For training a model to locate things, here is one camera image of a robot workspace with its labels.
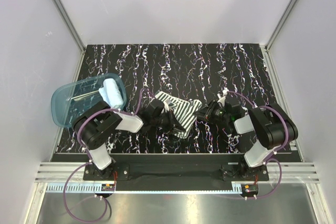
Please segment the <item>green white striped towel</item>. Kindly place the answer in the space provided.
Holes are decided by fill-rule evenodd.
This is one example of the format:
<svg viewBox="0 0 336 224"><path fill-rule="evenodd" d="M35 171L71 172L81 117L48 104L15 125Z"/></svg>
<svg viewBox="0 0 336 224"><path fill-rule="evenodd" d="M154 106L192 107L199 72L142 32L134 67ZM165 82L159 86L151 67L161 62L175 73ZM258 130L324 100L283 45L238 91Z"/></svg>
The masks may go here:
<svg viewBox="0 0 336 224"><path fill-rule="evenodd" d="M155 94L155 98L162 101L167 108L173 110L175 118L185 129L185 132L176 132L173 133L173 135L181 139L188 138L188 135L196 121L194 113L202 108L202 102L200 100L182 100L163 91L158 91Z"/></svg>

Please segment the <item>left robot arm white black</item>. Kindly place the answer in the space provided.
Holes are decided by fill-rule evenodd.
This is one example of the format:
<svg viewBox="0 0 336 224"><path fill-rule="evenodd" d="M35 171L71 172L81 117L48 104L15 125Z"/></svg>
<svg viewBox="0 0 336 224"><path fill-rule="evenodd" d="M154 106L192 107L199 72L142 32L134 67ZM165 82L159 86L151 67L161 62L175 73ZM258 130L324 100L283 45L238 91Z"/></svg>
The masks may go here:
<svg viewBox="0 0 336 224"><path fill-rule="evenodd" d="M173 109L158 99L153 99L135 114L113 109L100 101L72 123L78 142L89 156L89 162L95 166L95 174L103 180L113 175L111 164L114 161L107 151L107 138L114 131L145 133L152 128L160 128L165 133L186 132Z"/></svg>

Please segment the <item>light blue towel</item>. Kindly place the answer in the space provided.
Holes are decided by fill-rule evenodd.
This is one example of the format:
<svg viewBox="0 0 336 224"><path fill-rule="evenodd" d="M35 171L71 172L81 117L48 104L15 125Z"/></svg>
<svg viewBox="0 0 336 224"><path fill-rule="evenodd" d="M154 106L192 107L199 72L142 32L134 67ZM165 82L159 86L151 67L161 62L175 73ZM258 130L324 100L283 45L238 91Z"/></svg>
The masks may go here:
<svg viewBox="0 0 336 224"><path fill-rule="evenodd" d="M111 108L123 108L123 98L116 81L112 78L103 81L103 87L99 89L99 94Z"/></svg>

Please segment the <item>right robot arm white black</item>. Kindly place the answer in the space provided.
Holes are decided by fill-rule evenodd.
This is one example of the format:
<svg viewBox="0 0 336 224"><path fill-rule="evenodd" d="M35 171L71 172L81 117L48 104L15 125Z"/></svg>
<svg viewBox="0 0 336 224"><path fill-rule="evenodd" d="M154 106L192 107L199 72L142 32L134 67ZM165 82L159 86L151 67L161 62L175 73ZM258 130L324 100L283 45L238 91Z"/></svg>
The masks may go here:
<svg viewBox="0 0 336 224"><path fill-rule="evenodd" d="M257 141L244 154L238 167L239 176L250 180L257 174L257 167L265 165L281 148L298 138L297 126L278 103L257 106L244 115L239 104L231 105L226 95L211 101L194 112L197 119L224 127L227 133L254 132Z"/></svg>

